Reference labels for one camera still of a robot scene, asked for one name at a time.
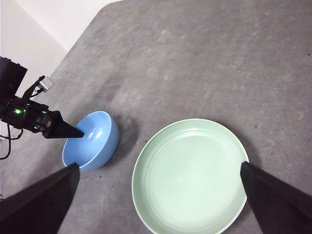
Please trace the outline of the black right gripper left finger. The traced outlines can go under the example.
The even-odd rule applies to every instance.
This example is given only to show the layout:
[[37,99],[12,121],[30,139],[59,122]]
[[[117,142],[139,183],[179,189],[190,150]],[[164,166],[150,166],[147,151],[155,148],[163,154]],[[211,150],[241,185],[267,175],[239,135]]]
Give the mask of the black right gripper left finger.
[[0,202],[2,234],[56,234],[80,178],[73,163]]

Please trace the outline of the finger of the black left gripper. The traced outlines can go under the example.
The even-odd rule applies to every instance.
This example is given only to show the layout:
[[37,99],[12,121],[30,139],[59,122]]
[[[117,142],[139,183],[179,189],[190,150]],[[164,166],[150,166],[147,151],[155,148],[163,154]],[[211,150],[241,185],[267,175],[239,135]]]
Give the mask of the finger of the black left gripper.
[[45,138],[81,138],[84,132],[65,122],[60,111],[49,111],[43,117]]

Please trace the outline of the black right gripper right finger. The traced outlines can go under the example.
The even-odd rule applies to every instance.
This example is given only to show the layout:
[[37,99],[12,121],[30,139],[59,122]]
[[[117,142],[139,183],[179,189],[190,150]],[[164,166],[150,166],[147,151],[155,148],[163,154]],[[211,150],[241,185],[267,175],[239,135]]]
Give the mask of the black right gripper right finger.
[[264,234],[310,234],[312,196],[243,162],[240,177],[247,201]]

